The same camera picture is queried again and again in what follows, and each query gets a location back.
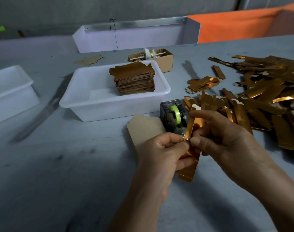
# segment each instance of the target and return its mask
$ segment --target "hand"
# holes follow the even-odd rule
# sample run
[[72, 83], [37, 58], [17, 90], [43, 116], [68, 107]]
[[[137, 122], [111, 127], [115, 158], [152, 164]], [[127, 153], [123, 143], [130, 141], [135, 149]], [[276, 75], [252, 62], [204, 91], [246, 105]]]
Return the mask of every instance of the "hand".
[[240, 187], [255, 193], [269, 170], [278, 168], [245, 128], [216, 111], [193, 111], [192, 117], [208, 121], [193, 133], [190, 142], [203, 156], [210, 155]]
[[167, 198], [167, 188], [172, 182], [175, 171], [188, 167], [196, 161], [192, 157], [179, 160], [189, 147], [189, 143], [183, 141], [183, 136], [164, 133], [147, 140], [137, 151], [137, 171], [151, 178], [160, 178], [163, 184], [163, 201]]

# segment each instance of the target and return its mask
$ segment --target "cardboard box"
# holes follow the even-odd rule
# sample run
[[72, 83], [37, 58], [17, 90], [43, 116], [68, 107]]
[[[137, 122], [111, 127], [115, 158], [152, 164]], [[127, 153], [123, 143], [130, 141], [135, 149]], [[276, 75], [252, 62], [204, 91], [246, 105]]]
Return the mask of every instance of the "cardboard box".
[[[156, 49], [154, 51], [156, 54], [166, 52], [166, 54], [160, 55], [160, 57], [154, 59], [154, 61], [158, 63], [162, 73], [171, 71], [173, 69], [174, 55], [166, 49]], [[128, 55], [128, 61], [134, 62], [135, 60], [130, 60], [130, 58], [138, 58], [142, 54], [145, 54], [145, 52], [130, 54]]]

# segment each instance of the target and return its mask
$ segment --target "table surface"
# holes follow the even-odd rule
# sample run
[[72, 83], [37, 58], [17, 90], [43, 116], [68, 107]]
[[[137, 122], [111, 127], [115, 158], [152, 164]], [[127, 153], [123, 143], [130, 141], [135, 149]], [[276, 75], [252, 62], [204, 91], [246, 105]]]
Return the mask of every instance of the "table surface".
[[[164, 101], [182, 99], [187, 80], [214, 76], [207, 60], [214, 56], [275, 55], [294, 59], [294, 35], [165, 47], [174, 54], [173, 70], [164, 74], [171, 92]], [[141, 49], [101, 52], [97, 65], [125, 62]], [[0, 69], [20, 65], [34, 80], [41, 103], [0, 123], [0, 231], [104, 231], [129, 188], [135, 172], [133, 147], [126, 133], [132, 117], [84, 123], [59, 107], [20, 142], [13, 137], [47, 105], [75, 60], [98, 53], [31, 60], [0, 61]], [[221, 66], [227, 79], [208, 90], [239, 93], [234, 69]], [[258, 142], [294, 179], [294, 155], [268, 134], [254, 131]], [[163, 203], [158, 231], [264, 231], [274, 226], [260, 202], [232, 182], [211, 159], [200, 159], [195, 178], [174, 177]]]

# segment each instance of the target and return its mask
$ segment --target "white plastic container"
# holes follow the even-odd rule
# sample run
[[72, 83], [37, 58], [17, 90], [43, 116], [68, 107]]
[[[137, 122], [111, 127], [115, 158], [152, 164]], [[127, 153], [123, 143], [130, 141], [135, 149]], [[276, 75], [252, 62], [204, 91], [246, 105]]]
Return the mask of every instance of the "white plastic container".
[[71, 108], [83, 122], [159, 111], [164, 95], [170, 92], [170, 86], [157, 62], [142, 62], [146, 65], [151, 63], [156, 72], [154, 92], [119, 94], [109, 69], [128, 63], [83, 67], [73, 74], [60, 106]]
[[21, 66], [0, 70], [0, 122], [40, 103]]

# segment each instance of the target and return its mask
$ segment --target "orange fabric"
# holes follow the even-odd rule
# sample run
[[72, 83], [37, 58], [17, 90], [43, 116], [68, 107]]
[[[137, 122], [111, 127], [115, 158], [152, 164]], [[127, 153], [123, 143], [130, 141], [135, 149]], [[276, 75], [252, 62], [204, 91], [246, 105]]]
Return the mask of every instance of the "orange fabric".
[[199, 43], [263, 37], [281, 10], [294, 11], [294, 3], [275, 8], [239, 10], [187, 17], [201, 23]]

